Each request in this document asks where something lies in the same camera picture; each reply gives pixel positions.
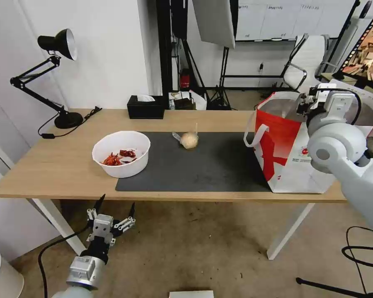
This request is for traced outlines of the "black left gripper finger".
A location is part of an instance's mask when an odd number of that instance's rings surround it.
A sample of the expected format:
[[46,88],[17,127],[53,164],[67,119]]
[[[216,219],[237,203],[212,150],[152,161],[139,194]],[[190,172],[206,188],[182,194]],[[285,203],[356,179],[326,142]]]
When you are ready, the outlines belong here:
[[130,228],[132,228],[136,222],[134,218],[135,214],[135,202],[132,203],[130,211],[128,213],[128,217],[115,223],[113,225],[113,232],[126,232]]
[[105,194],[103,194],[94,204],[93,208],[87,209],[87,220],[94,221],[97,217],[100,207],[105,199]]

